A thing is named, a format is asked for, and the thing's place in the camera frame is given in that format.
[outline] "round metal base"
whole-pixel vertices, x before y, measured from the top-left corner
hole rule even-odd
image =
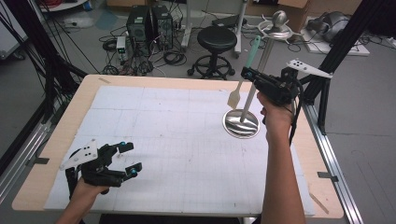
[[[223,117],[225,131],[236,138],[252,138],[260,130],[260,123],[249,111],[243,122],[241,122],[242,109],[228,111]]]

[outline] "computer tower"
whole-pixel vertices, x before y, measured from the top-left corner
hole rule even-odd
[[[166,6],[151,8],[154,38],[159,49],[173,48],[173,19]]]
[[[154,34],[148,6],[132,6],[126,22],[134,56],[149,56]]]

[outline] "spatula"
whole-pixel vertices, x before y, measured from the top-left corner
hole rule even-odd
[[[251,63],[253,62],[254,56],[256,55],[257,49],[259,48],[260,45],[260,40],[261,38],[259,35],[257,35],[256,38],[254,39],[253,46],[251,47],[250,53],[247,57],[247,63],[246,63],[247,68],[249,68],[251,66]],[[241,99],[241,96],[239,95],[239,90],[241,89],[243,81],[244,81],[243,78],[239,80],[238,86],[234,91],[230,93],[230,96],[228,98],[227,105],[229,105],[232,109],[236,109],[239,100]]]

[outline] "gray floor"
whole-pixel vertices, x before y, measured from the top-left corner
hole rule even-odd
[[[109,12],[104,6],[97,6],[89,16],[95,22],[93,27],[76,30],[70,35],[92,61],[93,65],[102,70],[106,65],[106,53],[101,36],[109,35],[109,31],[121,27],[125,22],[123,13]],[[213,19],[205,17],[203,25]],[[193,21],[200,24],[200,19]],[[249,23],[258,20],[249,19]],[[191,34],[190,46],[186,52],[187,62],[182,66],[163,66],[148,76],[199,78],[187,76],[198,56],[205,54],[196,44],[197,32]],[[69,57],[73,64],[89,73],[96,73],[71,42],[64,39]],[[331,140],[332,148],[343,170],[352,196],[361,212],[365,223],[396,223],[396,151],[394,150],[396,113],[393,86],[396,82],[396,50],[370,43],[366,46],[369,57],[347,56],[339,66],[332,79],[326,131]],[[246,61],[249,40],[243,38],[242,54],[235,59],[231,52],[223,56],[230,59],[238,74]],[[292,52],[284,43],[276,42],[269,58],[265,72],[279,74],[285,62],[299,58],[303,62],[318,67],[325,58],[322,54],[312,54],[301,46],[299,52]],[[253,67],[258,65],[257,56]],[[0,62],[0,155],[8,148],[26,121],[31,117],[39,103],[43,100],[43,91],[29,60]],[[0,223],[52,223],[59,213],[36,213],[13,211],[11,203],[18,192],[29,168],[17,180],[12,191],[0,204]],[[98,215],[88,215],[87,223],[97,223]],[[308,219],[308,223],[346,223],[344,219]]]

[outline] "round stool seat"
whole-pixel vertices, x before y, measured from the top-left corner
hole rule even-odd
[[[198,33],[198,43],[210,52],[222,53],[236,45],[236,35],[225,27],[209,26]]]

